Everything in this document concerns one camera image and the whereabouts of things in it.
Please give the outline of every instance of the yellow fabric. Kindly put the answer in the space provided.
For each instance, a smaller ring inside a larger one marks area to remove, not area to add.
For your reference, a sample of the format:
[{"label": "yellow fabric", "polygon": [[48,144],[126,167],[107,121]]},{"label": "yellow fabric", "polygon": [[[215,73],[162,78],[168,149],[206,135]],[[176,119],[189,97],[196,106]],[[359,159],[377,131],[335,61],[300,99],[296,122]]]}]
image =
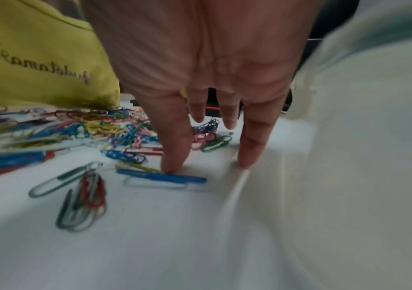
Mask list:
[{"label": "yellow fabric", "polygon": [[111,108],[119,98],[87,22],[39,0],[0,0],[0,106]]}]

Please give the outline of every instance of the hand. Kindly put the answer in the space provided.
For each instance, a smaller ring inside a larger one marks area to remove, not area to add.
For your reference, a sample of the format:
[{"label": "hand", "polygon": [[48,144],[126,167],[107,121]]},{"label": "hand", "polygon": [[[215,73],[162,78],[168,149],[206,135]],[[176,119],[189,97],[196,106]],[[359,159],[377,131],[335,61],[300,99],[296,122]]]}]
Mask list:
[{"label": "hand", "polygon": [[[238,162],[254,164],[280,116],[320,0],[82,0],[123,87],[163,145],[161,169],[190,152],[188,112],[204,119],[209,87],[225,127],[244,128]],[[180,97],[186,89],[188,105]]]}]

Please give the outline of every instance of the finger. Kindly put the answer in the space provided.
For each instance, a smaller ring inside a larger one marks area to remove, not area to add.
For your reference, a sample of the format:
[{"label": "finger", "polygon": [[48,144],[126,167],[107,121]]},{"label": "finger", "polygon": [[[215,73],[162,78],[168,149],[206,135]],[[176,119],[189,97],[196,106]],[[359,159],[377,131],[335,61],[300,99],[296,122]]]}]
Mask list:
[{"label": "finger", "polygon": [[187,93],[188,110],[191,117],[197,123],[203,122],[209,89],[193,89],[187,87],[185,91]]},{"label": "finger", "polygon": [[239,97],[236,93],[217,90],[217,101],[220,107],[220,116],[223,124],[229,130],[236,127],[239,112]]},{"label": "finger", "polygon": [[191,132],[188,110],[180,94],[163,97],[136,97],[147,113],[158,140],[163,146],[161,170],[177,171],[187,159],[191,148]]},{"label": "finger", "polygon": [[262,155],[281,114],[286,94],[263,103],[244,103],[244,127],[239,148],[239,166],[248,168]]}]

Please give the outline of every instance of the yellow bag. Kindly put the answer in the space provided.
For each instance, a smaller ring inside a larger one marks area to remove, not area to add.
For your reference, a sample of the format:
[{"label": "yellow bag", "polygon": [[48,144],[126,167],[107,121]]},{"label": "yellow bag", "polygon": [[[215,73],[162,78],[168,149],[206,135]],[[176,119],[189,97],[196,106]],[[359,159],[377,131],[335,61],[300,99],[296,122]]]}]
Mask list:
[{"label": "yellow bag", "polygon": [[39,0],[0,0],[0,106],[111,108],[119,98],[87,22]]}]

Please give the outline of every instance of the pile of paper clips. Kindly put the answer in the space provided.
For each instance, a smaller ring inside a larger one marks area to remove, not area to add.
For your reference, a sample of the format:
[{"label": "pile of paper clips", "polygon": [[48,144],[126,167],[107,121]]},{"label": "pile of paper clips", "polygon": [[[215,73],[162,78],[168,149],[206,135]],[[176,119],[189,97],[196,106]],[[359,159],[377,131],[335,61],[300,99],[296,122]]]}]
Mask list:
[{"label": "pile of paper clips", "polygon": [[[212,119],[192,127],[192,150],[210,152],[225,147],[231,136],[218,136],[219,121]],[[176,184],[206,183],[201,177],[164,174],[143,164],[147,156],[161,156],[163,148],[141,108],[116,110],[0,110],[0,175],[25,166],[45,162],[75,148],[97,148],[106,157],[118,160],[116,173],[151,181]],[[92,162],[39,184],[29,191],[42,197],[79,180],[70,190],[56,225],[68,231],[81,231],[106,212],[105,183],[99,173],[102,164]]]}]

